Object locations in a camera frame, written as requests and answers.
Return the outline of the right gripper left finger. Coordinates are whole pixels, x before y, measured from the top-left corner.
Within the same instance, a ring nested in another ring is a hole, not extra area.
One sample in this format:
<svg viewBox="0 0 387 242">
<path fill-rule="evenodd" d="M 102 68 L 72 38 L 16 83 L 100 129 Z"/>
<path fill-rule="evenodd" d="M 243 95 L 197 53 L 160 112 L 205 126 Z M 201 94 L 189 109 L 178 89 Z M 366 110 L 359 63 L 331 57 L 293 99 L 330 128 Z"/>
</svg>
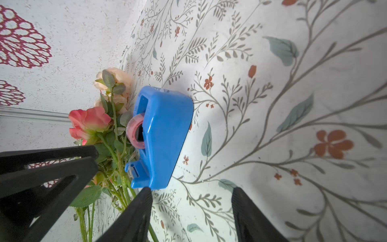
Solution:
<svg viewBox="0 0 387 242">
<path fill-rule="evenodd" d="M 97 242 L 145 242 L 152 209 L 152 193 L 143 188 Z"/>
</svg>

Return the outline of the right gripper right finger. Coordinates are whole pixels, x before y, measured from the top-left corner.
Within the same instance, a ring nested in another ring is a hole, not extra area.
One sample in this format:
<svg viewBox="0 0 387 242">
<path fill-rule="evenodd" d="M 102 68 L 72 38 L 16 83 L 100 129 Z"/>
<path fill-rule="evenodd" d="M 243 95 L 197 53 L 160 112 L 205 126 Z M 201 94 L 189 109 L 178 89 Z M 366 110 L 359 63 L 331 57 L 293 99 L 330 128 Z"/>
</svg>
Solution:
<svg viewBox="0 0 387 242">
<path fill-rule="evenodd" d="M 232 209 L 238 242 L 288 241 L 240 187 L 232 192 Z"/>
</svg>

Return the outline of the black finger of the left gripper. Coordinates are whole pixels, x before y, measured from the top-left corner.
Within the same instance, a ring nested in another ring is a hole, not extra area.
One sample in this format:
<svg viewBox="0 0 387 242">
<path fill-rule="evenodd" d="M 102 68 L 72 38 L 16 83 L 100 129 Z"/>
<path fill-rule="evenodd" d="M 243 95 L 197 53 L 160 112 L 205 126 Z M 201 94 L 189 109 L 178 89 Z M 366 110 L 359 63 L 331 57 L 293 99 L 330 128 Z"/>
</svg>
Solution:
<svg viewBox="0 0 387 242">
<path fill-rule="evenodd" d="M 1 241 L 39 242 L 98 171 L 92 145 L 1 153 Z"/>
</svg>

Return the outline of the pink rose bouquet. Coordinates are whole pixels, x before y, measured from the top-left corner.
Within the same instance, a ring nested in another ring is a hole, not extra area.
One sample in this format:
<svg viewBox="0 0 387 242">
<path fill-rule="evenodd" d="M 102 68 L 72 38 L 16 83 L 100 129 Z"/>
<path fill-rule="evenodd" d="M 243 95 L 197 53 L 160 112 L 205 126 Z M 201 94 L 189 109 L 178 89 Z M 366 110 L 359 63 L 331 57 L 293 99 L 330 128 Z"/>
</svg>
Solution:
<svg viewBox="0 0 387 242">
<path fill-rule="evenodd" d="M 102 194 L 112 199 L 120 213 L 134 201 L 137 193 L 131 188 L 132 178 L 125 166 L 137 158 L 138 152 L 126 136 L 125 114 L 129 112 L 133 78 L 118 68 L 99 72 L 93 82 L 100 99 L 93 108 L 73 110 L 69 114 L 70 135 L 79 145 L 92 145 L 97 150 L 98 172 L 71 203 L 80 222 L 81 240 L 93 239 L 95 202 Z"/>
</svg>

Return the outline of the blue tape dispenser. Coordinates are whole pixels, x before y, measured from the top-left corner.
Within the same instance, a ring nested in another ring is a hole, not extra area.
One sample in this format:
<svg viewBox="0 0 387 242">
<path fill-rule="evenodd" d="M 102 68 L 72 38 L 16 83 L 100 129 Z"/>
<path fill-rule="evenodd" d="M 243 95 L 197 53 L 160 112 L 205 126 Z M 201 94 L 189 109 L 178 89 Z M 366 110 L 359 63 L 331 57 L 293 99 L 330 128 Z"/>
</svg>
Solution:
<svg viewBox="0 0 387 242">
<path fill-rule="evenodd" d="M 131 187 L 165 189 L 191 125 L 193 101 L 168 89 L 145 86 L 141 89 L 126 135 L 139 150 L 140 158 L 125 166 L 133 176 Z"/>
</svg>

